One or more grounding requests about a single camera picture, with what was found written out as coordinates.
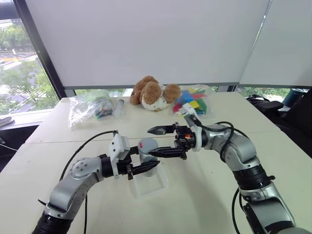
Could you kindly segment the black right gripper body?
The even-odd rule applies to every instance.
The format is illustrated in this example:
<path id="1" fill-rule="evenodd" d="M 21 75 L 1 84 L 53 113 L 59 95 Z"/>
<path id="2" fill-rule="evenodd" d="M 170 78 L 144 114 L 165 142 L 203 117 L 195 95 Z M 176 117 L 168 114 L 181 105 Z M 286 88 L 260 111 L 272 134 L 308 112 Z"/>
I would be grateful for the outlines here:
<path id="1" fill-rule="evenodd" d="M 180 126 L 178 122 L 173 124 L 175 130 L 175 147 L 182 149 L 181 159 L 186 160 L 186 152 L 195 148 L 195 133 L 188 126 Z"/>

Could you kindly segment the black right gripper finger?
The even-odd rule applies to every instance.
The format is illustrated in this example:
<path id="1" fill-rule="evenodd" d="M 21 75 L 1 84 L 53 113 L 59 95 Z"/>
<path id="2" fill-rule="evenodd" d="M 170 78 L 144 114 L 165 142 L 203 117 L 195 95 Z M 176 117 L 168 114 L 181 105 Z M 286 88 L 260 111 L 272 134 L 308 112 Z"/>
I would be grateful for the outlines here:
<path id="1" fill-rule="evenodd" d="M 165 125 L 165 126 L 155 126 L 150 128 L 147 133 L 153 135 L 165 135 L 165 134 L 172 134 L 175 131 L 174 125 Z"/>
<path id="2" fill-rule="evenodd" d="M 155 157 L 175 157 L 175 152 L 172 147 L 158 147 L 150 150 L 148 154 Z"/>

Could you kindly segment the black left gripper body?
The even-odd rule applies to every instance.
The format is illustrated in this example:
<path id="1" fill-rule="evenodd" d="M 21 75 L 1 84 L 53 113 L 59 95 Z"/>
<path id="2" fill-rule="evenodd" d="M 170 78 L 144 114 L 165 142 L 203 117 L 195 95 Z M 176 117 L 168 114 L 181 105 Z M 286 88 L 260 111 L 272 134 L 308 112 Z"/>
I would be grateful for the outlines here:
<path id="1" fill-rule="evenodd" d="M 132 159 L 130 156 L 126 156 L 125 159 L 118 161 L 118 174 L 127 175 L 128 180 L 133 179 L 132 173 Z"/>

